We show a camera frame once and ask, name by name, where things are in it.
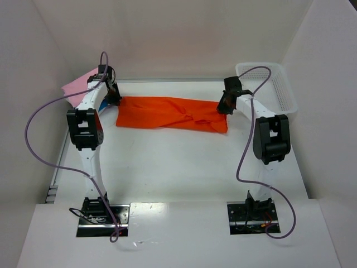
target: white table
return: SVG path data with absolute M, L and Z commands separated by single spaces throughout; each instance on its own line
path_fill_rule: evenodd
M 218 101 L 222 82 L 120 83 L 121 95 L 155 95 Z M 250 121 L 229 116 L 227 135 L 188 130 L 135 130 L 115 126 L 117 109 L 100 120 L 104 185 L 112 204 L 131 203 L 129 236 L 76 238 L 85 178 L 60 170 L 55 204 L 37 205 L 18 267 L 339 267 L 316 200 L 308 199 L 293 150 L 286 156 L 276 187 L 297 212 L 293 235 L 275 241 L 264 234 L 229 234 L 226 203 L 244 201 L 249 185 L 235 172 L 248 139 Z M 81 168 L 70 142 L 62 165 Z M 250 150 L 242 178 L 258 175 Z M 282 232 L 292 224 L 284 200 L 273 193 Z

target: purple cable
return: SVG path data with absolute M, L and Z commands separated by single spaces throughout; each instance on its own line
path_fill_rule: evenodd
M 107 72 L 108 70 L 108 65 L 109 65 L 109 59 L 108 59 L 108 54 L 103 51 L 102 54 L 100 55 L 100 63 L 102 63 L 102 58 L 103 58 L 103 55 L 105 55 L 105 58 L 107 60 L 107 63 L 105 65 L 105 70 L 104 70 L 104 73 Z M 70 94 L 70 95 L 66 95 L 66 96 L 63 96 L 61 98 L 58 98 L 58 99 L 54 99 L 54 100 L 51 100 L 50 102 L 47 102 L 45 103 L 44 105 L 42 105 L 40 108 L 36 109 L 33 114 L 31 114 L 30 118 L 28 119 L 27 121 L 27 124 L 26 124 L 26 127 L 25 127 L 25 143 L 26 143 L 26 146 L 28 148 L 28 150 L 30 151 L 30 153 L 40 162 L 44 163 L 45 165 L 47 166 L 50 166 L 50 167 L 53 167 L 53 168 L 58 168 L 58 169 L 65 169 L 65 170 L 70 170 L 70 171 L 75 171 L 75 172 L 78 172 L 78 173 L 81 173 L 83 174 L 84 176 L 86 176 L 88 179 L 90 179 L 90 181 L 93 183 L 93 185 L 95 186 L 95 188 L 97 189 L 98 193 L 99 193 L 99 196 L 100 198 L 103 200 L 103 203 L 105 205 L 105 207 L 107 208 L 112 220 L 113 220 L 113 223 L 115 225 L 115 231 L 110 235 L 110 241 L 111 243 L 115 243 L 117 242 L 117 240 L 119 239 L 119 233 L 120 233 L 120 228 L 119 228 L 119 225 L 117 223 L 117 220 L 112 212 L 112 210 L 110 209 L 110 206 L 109 204 L 107 203 L 107 201 L 105 201 L 105 198 L 104 196 L 102 195 L 102 193 L 100 192 L 100 189 L 97 185 L 97 183 L 95 182 L 95 180 L 87 173 L 87 172 L 84 172 L 80 169 L 74 169 L 72 167 L 66 167 L 66 166 L 59 166 L 59 165 L 55 165 L 55 164 L 52 164 L 50 162 L 47 162 L 46 160 L 40 158 L 38 156 L 37 153 L 34 152 L 34 150 L 32 149 L 29 141 L 28 141 L 28 128 L 30 126 L 30 123 L 31 121 L 33 120 L 33 118 L 35 117 L 35 115 L 37 115 L 37 113 L 44 109 L 45 107 L 47 107 L 48 105 L 52 104 L 53 102 L 57 102 L 57 101 L 60 101 L 62 99 L 65 99 L 65 98 L 69 98 L 69 97 L 73 97 L 73 96 L 77 96 L 77 95 L 80 95 L 80 94 L 84 94 L 84 93 L 88 93 L 88 92 L 91 92 L 92 90 L 96 89 L 103 81 L 104 81 L 104 78 L 105 78 L 105 75 L 102 76 L 102 78 L 100 79 L 100 81 L 92 88 L 88 89 L 88 90 L 85 90 L 85 91 L 82 91 L 82 92 L 78 92 L 78 93 L 74 93 L 74 94 Z
M 274 239 L 283 239 L 283 238 L 286 238 L 288 237 L 295 229 L 295 226 L 296 226 L 296 214 L 295 214 L 295 210 L 294 210 L 294 207 L 292 206 L 291 202 L 289 201 L 289 199 L 280 191 L 278 190 L 277 188 L 269 185 L 269 184 L 266 184 L 266 183 L 262 183 L 260 181 L 256 181 L 256 180 L 242 180 L 239 178 L 239 173 L 240 173 L 240 170 L 242 168 L 242 164 L 243 164 L 243 161 L 244 161 L 244 158 L 248 152 L 248 148 L 249 148 L 249 145 L 250 145 L 250 142 L 252 141 L 252 137 L 253 137 L 253 132 L 254 132 L 254 121 L 255 121 L 255 113 L 254 113 L 254 102 L 253 102 L 253 98 L 254 98 L 254 95 L 256 94 L 256 92 L 258 90 L 260 90 L 260 88 L 270 79 L 271 75 L 272 75 L 272 71 L 270 68 L 266 67 L 266 66 L 256 66 L 256 67 L 253 67 L 247 71 L 245 71 L 243 74 L 241 74 L 240 76 L 238 76 L 239 78 L 241 78 L 243 75 L 245 75 L 246 73 L 252 71 L 252 70 L 255 70 L 255 69 L 258 69 L 258 68 L 263 68 L 263 69 L 267 69 L 269 71 L 269 75 L 268 77 L 263 81 L 262 84 L 260 84 L 259 87 L 256 88 L 256 90 L 253 92 L 253 95 L 252 95 L 252 98 L 250 99 L 250 106 L 252 108 L 252 123 L 250 125 L 250 133 L 249 133 L 249 138 L 248 138 L 248 142 L 244 148 L 244 151 L 243 151 L 243 154 L 240 158 L 240 161 L 239 161 L 239 165 L 238 165 L 238 168 L 237 168 L 237 174 L 236 174 L 236 178 L 238 181 L 240 181 L 241 183 L 252 183 L 252 184 L 259 184 L 259 185 L 262 185 L 262 186 L 265 186 L 265 187 L 268 187 L 268 188 L 271 188 L 272 190 L 274 190 L 275 192 L 277 192 L 278 194 L 280 194 L 284 199 L 285 201 L 288 203 L 289 207 L 291 208 L 291 212 L 292 212 L 292 215 L 293 215 L 293 224 L 292 224 L 292 227 L 290 229 L 289 232 L 287 232 L 286 234 L 284 234 L 283 236 L 272 236 L 270 233 L 268 233 L 268 230 L 269 228 L 271 228 L 272 226 L 275 226 L 277 224 L 270 224 L 268 225 L 266 228 L 265 228 L 265 233 L 267 234 L 267 236 L 271 237 L 271 238 L 274 238 Z

